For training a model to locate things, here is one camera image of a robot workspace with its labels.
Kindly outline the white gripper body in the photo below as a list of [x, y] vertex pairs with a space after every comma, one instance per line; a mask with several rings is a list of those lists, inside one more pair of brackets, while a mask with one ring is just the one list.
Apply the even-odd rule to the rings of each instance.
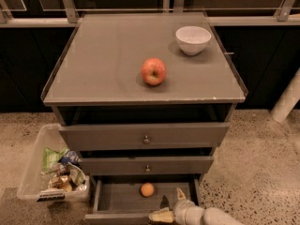
[[204, 209], [190, 200], [177, 202], [172, 212], [177, 225], [203, 225]]

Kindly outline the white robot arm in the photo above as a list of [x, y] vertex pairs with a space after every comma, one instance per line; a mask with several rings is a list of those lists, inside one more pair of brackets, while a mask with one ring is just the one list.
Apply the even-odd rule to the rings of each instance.
[[177, 202], [173, 209], [162, 208], [149, 214], [151, 223], [159, 225], [244, 225], [224, 211], [210, 207], [204, 209], [188, 200], [181, 188], [177, 188]]

